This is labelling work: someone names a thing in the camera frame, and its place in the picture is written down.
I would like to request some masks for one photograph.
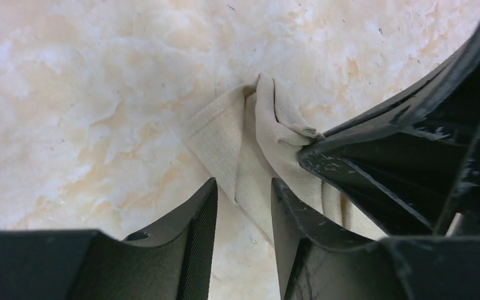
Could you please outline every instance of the black plastic part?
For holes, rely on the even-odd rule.
[[[480,299],[480,236],[372,241],[333,223],[273,179],[281,299]]]
[[[0,299],[207,299],[217,206],[210,179],[124,241],[98,230],[0,232]]]
[[[480,25],[428,76],[324,136],[300,165],[386,233],[446,234],[468,210],[480,224]]]

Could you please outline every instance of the marble surface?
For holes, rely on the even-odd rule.
[[[409,86],[480,0],[0,0],[0,229],[122,238],[209,174],[184,122],[261,71],[318,129]],[[277,299],[273,249],[221,201],[210,299]]]

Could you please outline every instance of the cloth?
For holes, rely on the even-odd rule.
[[[183,139],[227,197],[273,242],[271,179],[279,177],[306,204],[368,238],[385,234],[340,192],[299,166],[296,153],[323,135],[284,88],[260,74],[219,96],[185,126]]]

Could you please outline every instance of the stone surface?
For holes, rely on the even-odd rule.
[[[264,71],[329,129],[479,18],[480,0],[0,0],[0,229],[122,238],[209,177],[179,130],[217,95]],[[237,207],[219,214],[210,299],[277,299],[271,246]]]

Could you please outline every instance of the marble pattern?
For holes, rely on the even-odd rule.
[[[122,238],[209,174],[179,130],[264,71],[329,129],[427,74],[480,0],[0,0],[0,229]],[[274,253],[221,201],[210,299],[277,299]]]

